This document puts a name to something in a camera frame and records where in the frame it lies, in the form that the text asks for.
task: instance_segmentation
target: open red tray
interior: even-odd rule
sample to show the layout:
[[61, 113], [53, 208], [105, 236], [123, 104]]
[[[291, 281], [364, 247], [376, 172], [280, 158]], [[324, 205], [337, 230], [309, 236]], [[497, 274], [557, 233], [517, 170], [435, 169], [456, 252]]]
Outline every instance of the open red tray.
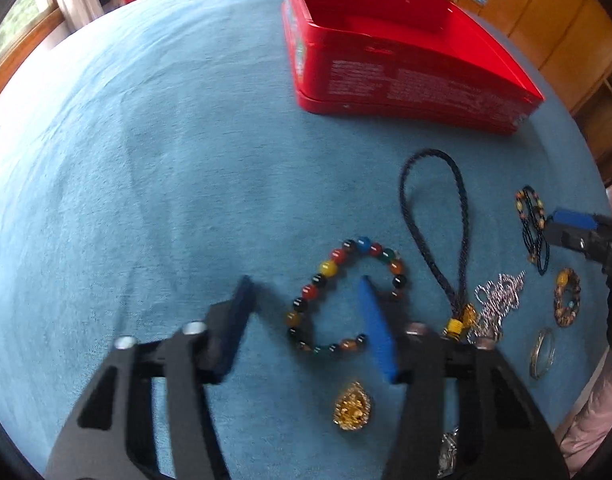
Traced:
[[448, 0], [284, 0], [298, 104], [318, 114], [419, 118], [512, 134], [544, 100]]

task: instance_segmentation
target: blue tablecloth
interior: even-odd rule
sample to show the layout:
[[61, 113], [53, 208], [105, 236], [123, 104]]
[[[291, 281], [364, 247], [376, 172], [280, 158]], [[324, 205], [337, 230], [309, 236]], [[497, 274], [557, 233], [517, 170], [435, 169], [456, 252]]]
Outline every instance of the blue tablecloth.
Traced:
[[[73, 403], [122, 334], [148, 341], [200, 319], [238, 278], [259, 286], [233, 373], [209, 389], [234, 479], [375, 479], [399, 418], [403, 387], [368, 353], [313, 362], [291, 350], [283, 313], [329, 251], [367, 235], [399, 250], [411, 317], [440, 330], [449, 304], [404, 225], [404, 160], [434, 147], [454, 157], [470, 197], [470, 292], [499, 272], [526, 271], [521, 306], [500, 348], [551, 427], [590, 377], [605, 342], [599, 267], [553, 249], [540, 277], [528, 264], [514, 194], [524, 184], [556, 206], [606, 213], [586, 144], [542, 77], [546, 103], [512, 138], [441, 124], [326, 117], [300, 110], [281, 0], [139, 0], [93, 22], [51, 53], [46, 91], [25, 128], [0, 140], [0, 420], [43, 470]], [[425, 160], [410, 178], [415, 216], [439, 267], [456, 280], [459, 204], [452, 175]], [[537, 332], [554, 328], [556, 272], [582, 279], [577, 322], [555, 329], [556, 359], [535, 382]], [[362, 260], [314, 317], [322, 343], [361, 332]], [[369, 425], [340, 432], [335, 397], [358, 379], [374, 401]], [[449, 397], [454, 403], [455, 397]], [[157, 403], [160, 461], [171, 471]], [[447, 410], [447, 428], [455, 407]]]

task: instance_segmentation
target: blue bead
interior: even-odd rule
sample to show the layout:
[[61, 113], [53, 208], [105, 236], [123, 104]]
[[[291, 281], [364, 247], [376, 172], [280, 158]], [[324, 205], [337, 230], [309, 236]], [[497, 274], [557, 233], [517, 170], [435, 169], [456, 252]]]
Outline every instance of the blue bead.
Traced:
[[371, 239], [367, 236], [360, 236], [357, 238], [357, 248], [361, 254], [368, 254], [368, 251], [371, 250]]

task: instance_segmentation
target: window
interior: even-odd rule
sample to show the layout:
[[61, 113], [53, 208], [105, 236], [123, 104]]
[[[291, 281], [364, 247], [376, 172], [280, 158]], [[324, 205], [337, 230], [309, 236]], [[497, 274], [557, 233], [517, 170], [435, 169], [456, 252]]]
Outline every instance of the window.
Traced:
[[16, 0], [0, 24], [0, 59], [52, 9], [52, 0]]

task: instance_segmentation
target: silver jewelry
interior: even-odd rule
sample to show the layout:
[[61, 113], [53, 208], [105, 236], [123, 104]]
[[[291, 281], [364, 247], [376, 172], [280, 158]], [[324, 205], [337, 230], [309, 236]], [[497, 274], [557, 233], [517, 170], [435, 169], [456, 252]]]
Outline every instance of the silver jewelry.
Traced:
[[444, 433], [441, 437], [441, 450], [439, 451], [439, 472], [437, 478], [448, 476], [455, 470], [457, 463], [457, 435], [459, 427], [455, 431]]
[[503, 336], [503, 318], [511, 310], [519, 308], [519, 293], [523, 289], [523, 277], [499, 274], [498, 282], [487, 282], [474, 289], [474, 296], [483, 306], [478, 319], [468, 331], [468, 342], [474, 344], [478, 337], [499, 341]]
[[[541, 347], [545, 339], [550, 340], [550, 351], [548, 352], [548, 361], [546, 361], [546, 365], [538, 369], [538, 361], [539, 354], [541, 352]], [[530, 376], [533, 379], [539, 380], [541, 377], [546, 375], [546, 372], [550, 370], [554, 362], [554, 332], [550, 328], [542, 328], [539, 330], [539, 335], [537, 337], [537, 342], [535, 343], [534, 348], [532, 349], [532, 353], [530, 354]]]

